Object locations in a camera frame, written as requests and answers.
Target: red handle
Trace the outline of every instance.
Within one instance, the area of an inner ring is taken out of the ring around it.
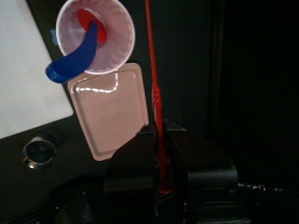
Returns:
[[[149,44],[150,44],[150,56],[153,66],[153,103],[154,103],[154,119],[157,127],[157,141],[158,141],[158,159],[161,167],[161,193],[170,193],[173,191],[169,181],[169,170],[167,170],[167,155],[165,147],[165,119],[163,119],[163,102],[162,93],[158,84],[157,66],[155,66],[155,42],[154,42],[154,30],[153,30],[153,19],[150,0],[146,0],[146,19],[147,19],[147,32],[149,32]]]

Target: plastic tray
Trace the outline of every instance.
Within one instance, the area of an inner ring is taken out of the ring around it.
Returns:
[[[141,66],[128,63],[114,73],[84,73],[68,89],[92,156],[108,159],[149,124]]]

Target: blue spoon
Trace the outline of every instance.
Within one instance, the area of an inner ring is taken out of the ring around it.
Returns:
[[[98,51],[98,32],[99,26],[95,22],[91,22],[86,38],[79,48],[47,66],[46,73],[54,82],[67,82],[90,67]]]

